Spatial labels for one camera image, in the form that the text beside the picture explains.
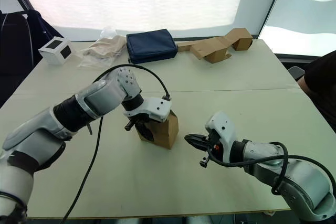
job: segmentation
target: plastic bag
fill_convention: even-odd
[[[82,62],[78,67],[110,67],[125,49],[126,38],[117,35],[110,27],[104,28],[100,37],[89,48],[80,50],[77,53],[77,56],[82,58]]]

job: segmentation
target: folded cardboard piece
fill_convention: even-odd
[[[179,52],[190,50],[198,59],[216,63],[229,58],[227,48],[233,46],[237,51],[247,50],[252,44],[252,35],[246,28],[234,28],[227,35],[188,42],[177,43]]]
[[[165,122],[159,123],[156,121],[150,121],[144,123],[144,125],[151,131],[154,141],[147,140],[142,136],[139,131],[137,133],[141,140],[150,142],[167,149],[171,149],[175,143],[177,133],[179,132],[179,123],[177,116],[173,111],[170,111],[168,118]]]

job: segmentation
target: white cube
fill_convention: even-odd
[[[75,52],[70,40],[56,36],[38,51],[49,64],[53,65],[63,64],[70,54]]]

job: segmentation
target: cardboard box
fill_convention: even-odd
[[[141,140],[159,145],[161,147],[171,149],[175,143],[177,133],[179,132],[179,123],[177,116],[173,111],[164,123],[159,123],[155,121],[150,121],[145,123],[145,126],[152,132],[154,141],[149,141],[144,138],[139,131],[138,135]]]
[[[247,50],[252,44],[252,35],[246,28],[234,28],[227,35],[211,39],[177,43],[179,52],[190,50],[198,59],[216,63],[229,58],[231,45],[237,51]]]

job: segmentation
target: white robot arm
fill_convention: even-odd
[[[224,112],[215,113],[205,128],[208,136],[185,136],[192,146],[207,151],[207,156],[200,161],[201,166],[207,167],[209,160],[213,160],[225,167],[243,167],[245,172],[271,186],[273,194],[282,195],[302,223],[336,223],[336,188],[332,175],[325,167],[324,171],[332,178],[333,194],[328,178],[300,159],[315,164],[318,162],[288,155],[281,143],[239,142],[234,124]],[[284,177],[279,179],[284,166]]]
[[[120,104],[130,122],[148,140],[143,122],[164,122],[170,112],[167,99],[143,98],[133,72],[116,68],[62,103],[47,108],[8,135],[0,154],[0,223],[24,219],[33,189],[34,172],[49,167],[79,129]]]

